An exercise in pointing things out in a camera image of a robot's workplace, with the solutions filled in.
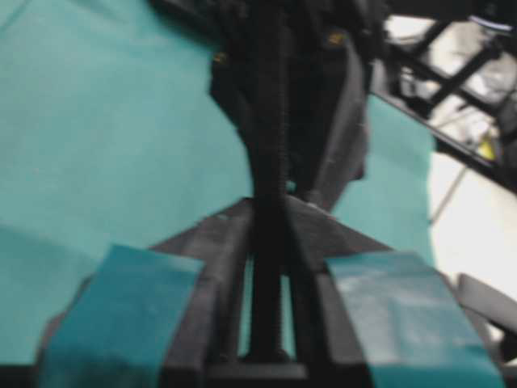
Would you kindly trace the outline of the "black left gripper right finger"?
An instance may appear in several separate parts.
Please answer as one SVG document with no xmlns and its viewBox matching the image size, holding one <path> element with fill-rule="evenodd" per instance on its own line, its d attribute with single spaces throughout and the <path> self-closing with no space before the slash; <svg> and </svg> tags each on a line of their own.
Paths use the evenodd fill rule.
<svg viewBox="0 0 517 388">
<path fill-rule="evenodd" d="M 499 367 L 445 276 L 327 212 L 287 199 L 337 387 L 502 387 Z"/>
</svg>

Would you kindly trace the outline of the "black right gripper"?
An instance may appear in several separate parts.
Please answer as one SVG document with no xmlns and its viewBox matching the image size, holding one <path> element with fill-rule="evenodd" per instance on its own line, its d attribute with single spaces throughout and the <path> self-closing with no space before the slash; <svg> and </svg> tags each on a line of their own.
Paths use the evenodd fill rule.
<svg viewBox="0 0 517 388">
<path fill-rule="evenodd" d="M 238 52 L 250 37 L 250 12 L 263 1 L 154 1 L 153 7 L 200 35 Z M 279 1 L 298 55 L 330 42 L 334 32 L 351 40 L 328 48 L 319 63 L 311 125 L 310 201 L 331 210 L 358 174 L 367 150 L 365 108 L 374 62 L 382 56 L 386 1 Z M 216 52 L 210 95 L 246 147 L 253 193 L 258 193 L 259 149 L 255 138 L 253 79 L 247 61 Z"/>
</svg>

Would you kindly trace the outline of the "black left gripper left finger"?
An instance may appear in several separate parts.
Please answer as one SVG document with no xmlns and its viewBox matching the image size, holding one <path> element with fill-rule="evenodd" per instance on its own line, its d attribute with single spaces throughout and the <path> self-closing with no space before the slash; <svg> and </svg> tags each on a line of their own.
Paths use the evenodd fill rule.
<svg viewBox="0 0 517 388">
<path fill-rule="evenodd" d="M 198 386 L 231 322 L 252 222 L 243 199 L 149 249 L 113 246 L 48 325 L 38 386 Z"/>
</svg>

